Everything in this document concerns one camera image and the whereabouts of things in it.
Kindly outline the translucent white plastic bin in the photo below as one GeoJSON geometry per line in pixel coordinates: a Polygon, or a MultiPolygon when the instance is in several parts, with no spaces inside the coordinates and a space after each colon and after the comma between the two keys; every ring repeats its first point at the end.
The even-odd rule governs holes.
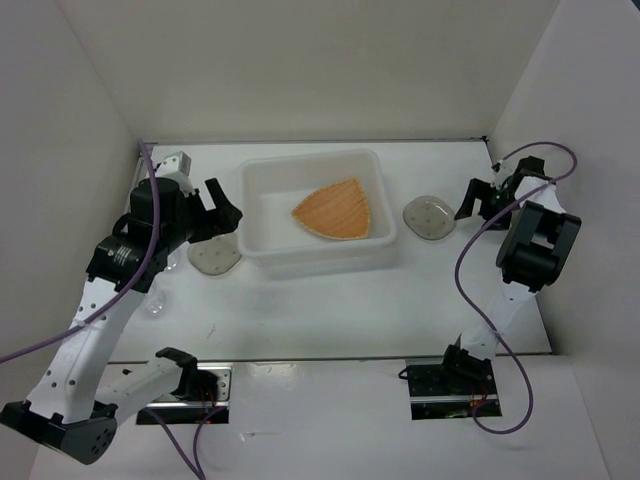
{"type": "Polygon", "coordinates": [[[264,267],[376,256],[397,238],[369,149],[254,159],[239,168],[241,254],[264,267]]]}

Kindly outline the woven bamboo fan tray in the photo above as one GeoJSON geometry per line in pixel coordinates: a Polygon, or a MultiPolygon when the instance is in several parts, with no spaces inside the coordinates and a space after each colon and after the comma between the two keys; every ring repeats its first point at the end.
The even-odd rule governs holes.
{"type": "Polygon", "coordinates": [[[357,177],[326,185],[304,198],[291,212],[304,229],[331,240],[360,240],[371,231],[371,212],[357,177]]]}

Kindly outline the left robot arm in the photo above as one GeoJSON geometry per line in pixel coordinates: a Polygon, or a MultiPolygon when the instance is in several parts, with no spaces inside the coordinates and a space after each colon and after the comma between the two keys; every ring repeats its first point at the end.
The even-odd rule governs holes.
{"type": "Polygon", "coordinates": [[[185,193],[170,178],[145,179],[131,191],[129,211],[94,250],[80,304],[54,359],[26,399],[4,406],[2,425],[90,465],[106,452],[118,426],[156,399],[215,400],[217,376],[171,347],[112,385],[99,385],[124,327],[169,255],[185,243],[238,228],[242,213],[218,180],[205,186],[212,209],[197,190],[185,193]]]}

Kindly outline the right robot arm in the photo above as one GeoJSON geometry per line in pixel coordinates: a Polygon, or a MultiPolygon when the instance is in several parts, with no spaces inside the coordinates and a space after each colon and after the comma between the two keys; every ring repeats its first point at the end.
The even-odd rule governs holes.
{"type": "Polygon", "coordinates": [[[528,156],[508,176],[469,182],[457,220],[479,215],[487,230],[504,230],[496,258],[497,290],[486,308],[475,307],[480,326],[464,331],[447,347],[438,381],[450,393],[478,391],[489,380],[491,359],[505,340],[516,313],[541,289],[558,279],[581,228],[581,219],[560,205],[556,185],[545,174],[545,161],[528,156]]]}

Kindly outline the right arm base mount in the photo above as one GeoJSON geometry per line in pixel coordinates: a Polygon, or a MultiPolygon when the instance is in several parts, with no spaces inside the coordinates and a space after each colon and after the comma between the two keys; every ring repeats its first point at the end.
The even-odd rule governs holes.
{"type": "Polygon", "coordinates": [[[447,370],[435,359],[407,361],[397,376],[407,384],[413,421],[471,418],[476,406],[478,417],[502,415],[490,363],[479,380],[447,370]]]}

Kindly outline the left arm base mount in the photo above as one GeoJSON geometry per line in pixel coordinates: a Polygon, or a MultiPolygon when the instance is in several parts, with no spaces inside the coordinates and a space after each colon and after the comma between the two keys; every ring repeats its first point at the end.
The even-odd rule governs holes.
{"type": "Polygon", "coordinates": [[[196,386],[185,398],[164,394],[147,405],[165,424],[227,424],[233,374],[232,363],[201,362],[198,365],[204,385],[196,386]]]}

